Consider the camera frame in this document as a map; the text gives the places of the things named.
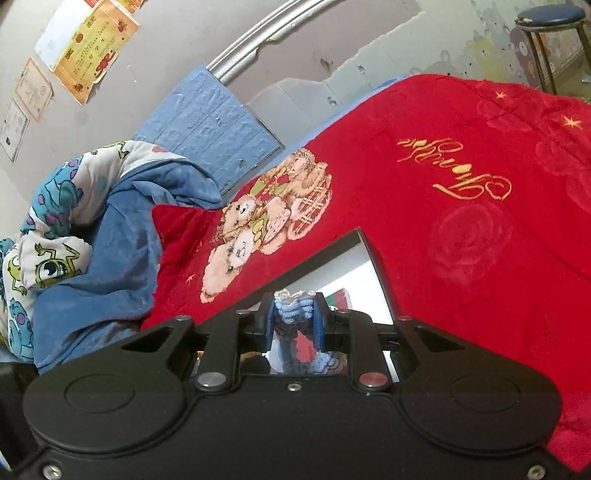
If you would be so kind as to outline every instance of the circular cover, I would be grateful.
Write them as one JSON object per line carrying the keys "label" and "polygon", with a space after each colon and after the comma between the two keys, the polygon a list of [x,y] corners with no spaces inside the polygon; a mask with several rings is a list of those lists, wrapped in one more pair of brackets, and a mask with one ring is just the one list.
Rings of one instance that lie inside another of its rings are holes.
{"label": "circular cover", "polygon": [[109,365],[80,359],[35,380],[24,398],[33,431],[61,449],[109,453],[156,436],[180,417],[182,384],[161,362],[120,352]]}
{"label": "circular cover", "polygon": [[551,435],[561,405],[546,377],[513,362],[487,368],[445,356],[430,368],[423,362],[402,384],[400,402],[419,432],[447,448],[483,454],[516,452]]}

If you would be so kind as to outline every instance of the teddy bear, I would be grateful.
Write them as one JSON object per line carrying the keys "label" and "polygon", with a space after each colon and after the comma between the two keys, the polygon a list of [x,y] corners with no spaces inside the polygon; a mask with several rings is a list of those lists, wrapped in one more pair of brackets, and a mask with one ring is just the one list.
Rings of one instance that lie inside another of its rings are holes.
{"label": "teddy bear", "polygon": [[223,210],[212,240],[223,244],[209,255],[202,302],[213,301],[225,291],[255,252],[272,255],[288,240],[300,239],[312,229],[332,198],[332,177],[326,168],[309,150],[298,150]]}

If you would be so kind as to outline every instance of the embroidered rose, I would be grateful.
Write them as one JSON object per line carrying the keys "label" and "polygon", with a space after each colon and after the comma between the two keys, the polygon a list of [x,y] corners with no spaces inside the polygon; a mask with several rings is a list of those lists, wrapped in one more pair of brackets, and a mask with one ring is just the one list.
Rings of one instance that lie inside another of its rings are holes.
{"label": "embroidered rose", "polygon": [[496,263],[511,233],[511,224],[495,205],[462,205],[431,231],[428,251],[433,270],[440,278],[468,285]]}

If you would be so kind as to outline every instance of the blue blanket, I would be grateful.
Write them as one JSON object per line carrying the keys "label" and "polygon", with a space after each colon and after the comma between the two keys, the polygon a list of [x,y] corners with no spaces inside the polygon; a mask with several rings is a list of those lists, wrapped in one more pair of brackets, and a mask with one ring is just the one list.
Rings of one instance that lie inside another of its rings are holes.
{"label": "blue blanket", "polygon": [[150,217],[157,203],[223,206],[215,182],[186,160],[135,168],[114,185],[86,274],[44,290],[34,313],[40,372],[137,332],[152,308],[161,247]]}

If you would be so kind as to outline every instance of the metal stool leg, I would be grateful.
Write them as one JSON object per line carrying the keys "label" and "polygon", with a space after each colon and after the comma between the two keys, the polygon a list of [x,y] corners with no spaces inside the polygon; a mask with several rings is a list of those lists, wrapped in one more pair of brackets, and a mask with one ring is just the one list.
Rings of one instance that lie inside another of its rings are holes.
{"label": "metal stool leg", "polygon": [[544,43],[542,42],[542,36],[539,32],[535,33],[535,37],[538,39],[538,43],[540,44],[540,50],[542,51],[542,57],[544,58],[544,64],[546,65],[546,70],[548,70],[548,77],[550,78],[550,87],[552,88],[552,93],[557,95],[558,92],[556,91],[556,84],[554,83],[554,75],[552,75],[552,68],[550,67],[550,61],[548,59],[548,54],[546,53],[546,49],[544,48]]}
{"label": "metal stool leg", "polygon": [[546,91],[546,82],[544,79],[544,72],[542,71],[540,57],[538,57],[538,50],[535,47],[534,37],[531,36],[530,32],[525,32],[525,35],[527,35],[527,39],[530,42],[530,48],[531,48],[532,54],[534,55],[535,66],[538,69],[538,77],[540,77],[540,85],[542,87],[542,92],[547,92]]}
{"label": "metal stool leg", "polygon": [[577,32],[579,33],[579,38],[583,44],[583,51],[585,52],[585,57],[587,57],[587,63],[591,69],[591,47],[589,46],[589,39],[587,37],[587,32],[585,31],[585,26],[581,25],[580,27],[577,27]]}

